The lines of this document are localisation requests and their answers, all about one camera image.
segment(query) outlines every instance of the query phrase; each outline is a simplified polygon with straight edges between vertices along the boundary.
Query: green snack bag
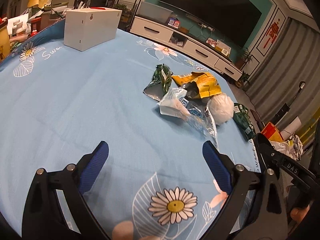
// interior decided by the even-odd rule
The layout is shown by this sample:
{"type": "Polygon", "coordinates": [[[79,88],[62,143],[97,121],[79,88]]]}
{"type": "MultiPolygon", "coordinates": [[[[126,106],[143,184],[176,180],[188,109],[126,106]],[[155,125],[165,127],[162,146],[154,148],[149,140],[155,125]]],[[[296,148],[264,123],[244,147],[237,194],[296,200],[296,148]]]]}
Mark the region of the green snack bag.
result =
{"type": "Polygon", "coordinates": [[[172,71],[165,65],[157,65],[156,71],[153,74],[152,80],[149,85],[143,90],[143,92],[157,100],[160,101],[163,96],[168,92],[171,86],[171,75],[172,71]]]}
{"type": "Polygon", "coordinates": [[[248,108],[246,108],[242,104],[235,103],[233,110],[233,120],[235,120],[237,125],[244,130],[248,139],[254,138],[256,136],[256,133],[248,115],[248,108]]]}

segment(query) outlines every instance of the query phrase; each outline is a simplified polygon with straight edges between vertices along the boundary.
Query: cartoon bear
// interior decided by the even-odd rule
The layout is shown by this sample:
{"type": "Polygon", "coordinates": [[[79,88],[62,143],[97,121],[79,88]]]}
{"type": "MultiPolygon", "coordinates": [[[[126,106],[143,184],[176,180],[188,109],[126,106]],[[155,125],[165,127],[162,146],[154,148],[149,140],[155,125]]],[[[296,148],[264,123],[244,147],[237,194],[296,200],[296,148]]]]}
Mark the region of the cartoon bear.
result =
{"type": "Polygon", "coordinates": [[[3,60],[3,45],[0,46],[0,60],[3,60]]]}

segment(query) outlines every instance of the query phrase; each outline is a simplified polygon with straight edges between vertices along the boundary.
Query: blue gripper pad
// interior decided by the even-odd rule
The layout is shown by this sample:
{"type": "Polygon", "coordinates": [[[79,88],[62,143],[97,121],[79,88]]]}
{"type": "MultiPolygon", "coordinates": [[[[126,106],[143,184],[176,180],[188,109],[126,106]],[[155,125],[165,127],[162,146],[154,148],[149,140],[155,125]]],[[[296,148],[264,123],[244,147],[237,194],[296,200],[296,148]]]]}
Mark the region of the blue gripper pad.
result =
{"type": "Polygon", "coordinates": [[[82,195],[92,188],[92,185],[94,184],[108,156],[109,146],[106,142],[102,141],[98,145],[98,149],[95,150],[94,156],[91,158],[81,174],[78,190],[82,195]]]}
{"type": "Polygon", "coordinates": [[[202,154],[220,189],[230,195],[232,192],[231,175],[209,142],[203,144],[202,154]]]}

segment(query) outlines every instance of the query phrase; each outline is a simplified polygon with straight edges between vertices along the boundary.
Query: blue tablecloth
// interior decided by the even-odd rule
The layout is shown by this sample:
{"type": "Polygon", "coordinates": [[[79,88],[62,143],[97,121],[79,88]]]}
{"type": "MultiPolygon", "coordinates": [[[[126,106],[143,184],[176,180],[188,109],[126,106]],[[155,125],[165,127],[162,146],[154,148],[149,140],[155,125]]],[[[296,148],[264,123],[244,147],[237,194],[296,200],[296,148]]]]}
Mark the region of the blue tablecloth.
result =
{"type": "MultiPolygon", "coordinates": [[[[134,239],[200,238],[227,197],[202,156],[208,138],[182,119],[161,116],[143,89],[157,64],[167,64],[174,74],[208,69],[121,30],[115,39],[84,52],[64,46],[63,33],[61,21],[26,41],[0,65],[4,217],[21,234],[36,170],[62,170],[104,140],[109,158],[84,198],[106,233],[113,240],[123,233],[134,239]],[[159,199],[167,203],[175,198],[185,204],[180,218],[166,212],[152,216],[159,215],[159,199]]],[[[227,82],[209,71],[235,102],[227,82]]],[[[231,119],[217,131],[220,152],[257,171],[254,145],[235,122],[231,119]]],[[[243,223],[251,197],[248,193],[234,229],[243,223]]]]}

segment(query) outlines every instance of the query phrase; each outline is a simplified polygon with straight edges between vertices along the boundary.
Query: flat screen tv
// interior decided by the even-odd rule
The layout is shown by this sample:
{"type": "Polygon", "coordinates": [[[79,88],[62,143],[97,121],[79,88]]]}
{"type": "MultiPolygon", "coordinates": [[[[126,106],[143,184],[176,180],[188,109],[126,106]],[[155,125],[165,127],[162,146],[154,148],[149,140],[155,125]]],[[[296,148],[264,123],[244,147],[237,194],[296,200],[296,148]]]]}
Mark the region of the flat screen tv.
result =
{"type": "Polygon", "coordinates": [[[249,0],[159,0],[179,8],[219,30],[241,48],[261,12],[249,0]]]}

